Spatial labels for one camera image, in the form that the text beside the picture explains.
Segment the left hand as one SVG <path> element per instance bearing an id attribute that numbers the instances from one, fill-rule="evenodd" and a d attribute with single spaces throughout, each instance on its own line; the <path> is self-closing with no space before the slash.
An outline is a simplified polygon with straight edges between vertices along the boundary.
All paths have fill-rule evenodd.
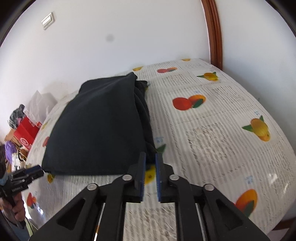
<path id="1" fill-rule="evenodd" d="M 21 222 L 25 220 L 25 207 L 24 201 L 22 199 L 22 194 L 18 193 L 14 196 L 15 206 L 12 207 L 11 204 L 1 198 L 1 206 L 3 208 L 4 216 L 11 221 L 12 223 L 16 224 L 17 221 Z"/>

